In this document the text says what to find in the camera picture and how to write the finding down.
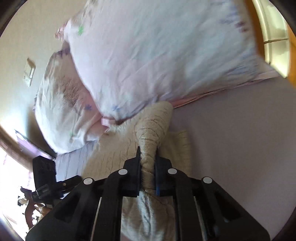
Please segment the lavender bed sheet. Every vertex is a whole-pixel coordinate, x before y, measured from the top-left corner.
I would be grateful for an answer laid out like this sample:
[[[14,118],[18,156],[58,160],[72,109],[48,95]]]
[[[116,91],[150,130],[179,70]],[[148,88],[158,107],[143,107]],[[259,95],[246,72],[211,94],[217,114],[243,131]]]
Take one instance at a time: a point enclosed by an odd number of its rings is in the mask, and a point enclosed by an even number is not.
[[[188,176],[213,178],[269,233],[295,240],[295,88],[281,77],[173,109],[168,131],[186,131]],[[96,142],[56,158],[57,178],[82,176]]]

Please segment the window with wooden frame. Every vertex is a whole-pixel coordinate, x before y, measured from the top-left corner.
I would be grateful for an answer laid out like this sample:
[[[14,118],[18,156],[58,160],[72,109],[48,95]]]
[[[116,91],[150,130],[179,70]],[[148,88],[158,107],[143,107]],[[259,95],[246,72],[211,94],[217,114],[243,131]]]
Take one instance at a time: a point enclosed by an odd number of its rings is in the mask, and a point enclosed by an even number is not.
[[[295,86],[295,34],[271,1],[245,1],[257,49],[267,64]]]

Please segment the white wall switch plate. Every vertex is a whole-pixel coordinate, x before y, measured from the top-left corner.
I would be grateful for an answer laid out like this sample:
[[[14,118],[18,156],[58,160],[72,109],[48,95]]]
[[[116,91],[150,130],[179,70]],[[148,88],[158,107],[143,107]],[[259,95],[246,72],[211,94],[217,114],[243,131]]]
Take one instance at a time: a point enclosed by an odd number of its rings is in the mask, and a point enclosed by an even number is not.
[[[28,87],[31,86],[35,69],[36,65],[34,64],[34,62],[30,58],[27,58],[26,65],[23,70],[23,80]]]

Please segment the cream knitted small garment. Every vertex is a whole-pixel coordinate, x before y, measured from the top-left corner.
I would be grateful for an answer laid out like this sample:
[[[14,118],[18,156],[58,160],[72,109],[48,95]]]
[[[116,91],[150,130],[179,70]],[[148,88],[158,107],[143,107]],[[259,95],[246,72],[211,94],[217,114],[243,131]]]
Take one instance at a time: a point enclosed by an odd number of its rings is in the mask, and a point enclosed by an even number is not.
[[[191,150],[186,131],[169,132],[173,107],[158,102],[146,107],[122,125],[111,126],[95,144],[82,176],[103,179],[121,169],[127,159],[141,151],[142,188],[137,198],[122,202],[121,233],[129,240],[174,240],[175,211],[171,197],[156,196],[154,157],[171,161],[185,173],[191,169]]]

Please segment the white floral pillow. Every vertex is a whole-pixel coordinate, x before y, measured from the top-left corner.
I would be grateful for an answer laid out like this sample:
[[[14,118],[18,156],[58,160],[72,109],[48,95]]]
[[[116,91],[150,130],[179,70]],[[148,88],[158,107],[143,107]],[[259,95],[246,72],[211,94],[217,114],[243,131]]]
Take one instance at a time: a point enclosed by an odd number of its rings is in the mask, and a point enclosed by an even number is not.
[[[52,54],[35,104],[35,118],[48,145],[65,154],[96,141],[107,127],[76,71],[70,47]]]
[[[102,116],[116,121],[278,76],[257,54],[243,1],[88,1],[56,37]]]

